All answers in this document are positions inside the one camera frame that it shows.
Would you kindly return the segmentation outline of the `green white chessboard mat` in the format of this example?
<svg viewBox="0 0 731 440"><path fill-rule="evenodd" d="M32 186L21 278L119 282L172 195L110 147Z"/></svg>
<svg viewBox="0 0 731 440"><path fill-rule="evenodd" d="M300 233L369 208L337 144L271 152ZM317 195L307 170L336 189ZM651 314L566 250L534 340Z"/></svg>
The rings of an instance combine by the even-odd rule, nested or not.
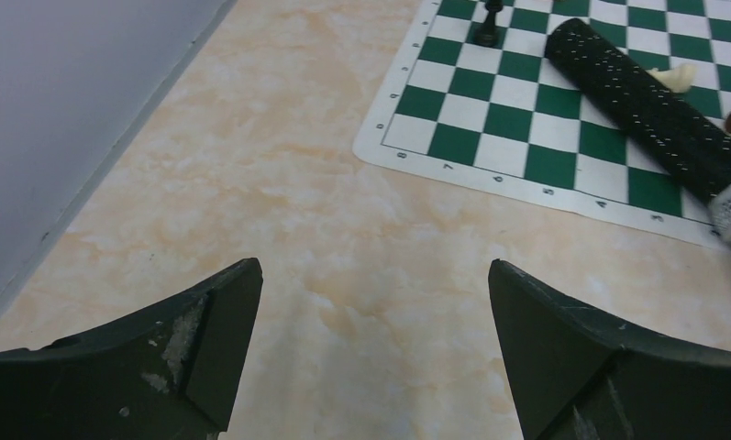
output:
<svg viewBox="0 0 731 440"><path fill-rule="evenodd" d="M731 112L731 1L507 1L498 44L482 1L425 1L356 136L364 161L720 248L707 209L543 55L577 17L647 69L691 64L685 100Z"/></svg>

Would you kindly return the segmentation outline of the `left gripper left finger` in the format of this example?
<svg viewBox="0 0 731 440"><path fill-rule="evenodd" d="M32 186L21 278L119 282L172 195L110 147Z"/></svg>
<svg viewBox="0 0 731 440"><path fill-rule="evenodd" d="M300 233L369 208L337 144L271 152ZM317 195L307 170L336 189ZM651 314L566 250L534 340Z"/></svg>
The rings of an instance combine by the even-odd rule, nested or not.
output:
<svg viewBox="0 0 731 440"><path fill-rule="evenodd" d="M40 349L0 352L0 439L215 439L256 322L260 262Z"/></svg>

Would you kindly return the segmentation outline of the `white chess knight piece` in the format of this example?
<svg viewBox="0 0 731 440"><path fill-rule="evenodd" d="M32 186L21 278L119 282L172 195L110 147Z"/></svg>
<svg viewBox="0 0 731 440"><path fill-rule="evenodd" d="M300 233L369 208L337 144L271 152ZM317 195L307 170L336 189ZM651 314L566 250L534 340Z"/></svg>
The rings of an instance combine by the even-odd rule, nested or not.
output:
<svg viewBox="0 0 731 440"><path fill-rule="evenodd" d="M697 67L693 63L682 63L678 67L660 71L657 68L647 72L675 94L685 94L693 85Z"/></svg>

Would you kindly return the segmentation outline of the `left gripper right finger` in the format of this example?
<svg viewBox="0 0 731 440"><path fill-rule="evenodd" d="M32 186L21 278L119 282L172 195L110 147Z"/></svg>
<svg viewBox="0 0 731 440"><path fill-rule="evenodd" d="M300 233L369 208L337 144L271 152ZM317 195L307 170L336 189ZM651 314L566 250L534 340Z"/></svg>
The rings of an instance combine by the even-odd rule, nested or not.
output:
<svg viewBox="0 0 731 440"><path fill-rule="evenodd" d="M526 439L731 439L731 351L633 324L497 259L493 320Z"/></svg>

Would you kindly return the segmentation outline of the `small black chess pawn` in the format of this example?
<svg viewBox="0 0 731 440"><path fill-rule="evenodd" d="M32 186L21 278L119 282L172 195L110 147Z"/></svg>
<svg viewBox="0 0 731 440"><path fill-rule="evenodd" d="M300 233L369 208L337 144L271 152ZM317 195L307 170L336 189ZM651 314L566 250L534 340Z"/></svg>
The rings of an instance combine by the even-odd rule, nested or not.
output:
<svg viewBox="0 0 731 440"><path fill-rule="evenodd" d="M500 40L496 18L504 8L504 1L487 0L484 7L486 9L486 17L476 28L472 42L482 47L492 48Z"/></svg>

